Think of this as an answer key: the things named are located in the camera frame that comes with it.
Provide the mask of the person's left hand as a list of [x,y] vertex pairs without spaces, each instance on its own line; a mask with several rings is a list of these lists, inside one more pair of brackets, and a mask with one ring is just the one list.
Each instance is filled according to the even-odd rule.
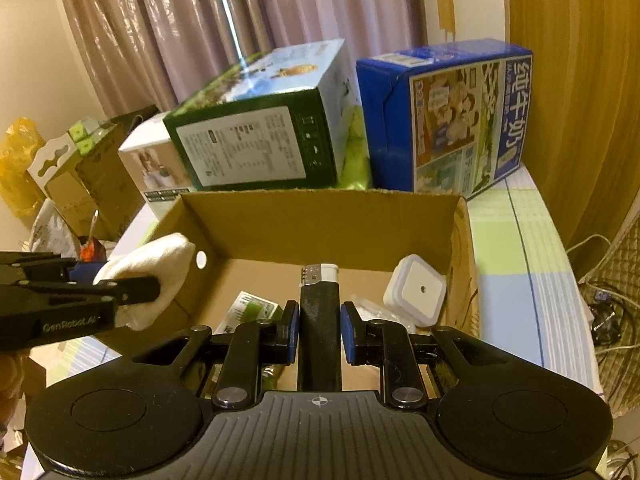
[[25,378],[25,364],[29,350],[18,350],[0,354],[0,422],[5,430],[11,420]]

